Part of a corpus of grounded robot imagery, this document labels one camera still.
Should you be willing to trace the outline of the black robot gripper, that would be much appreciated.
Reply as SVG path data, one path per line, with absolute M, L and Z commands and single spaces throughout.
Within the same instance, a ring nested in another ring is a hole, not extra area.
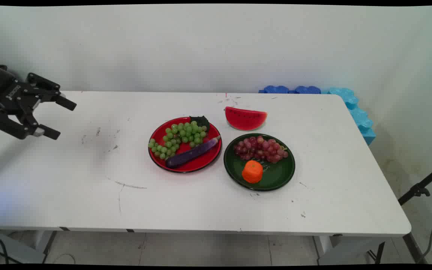
M 34 98 L 40 102 L 54 102 L 65 109 L 74 111 L 77 104 L 67 99 L 60 90 L 60 85 L 31 72 L 26 82 L 17 79 L 0 65 L 0 131 L 19 140 L 27 136 L 45 136 L 57 140 L 61 134 L 58 130 L 41 125 L 34 120 Z M 10 118 L 17 117 L 18 123 Z

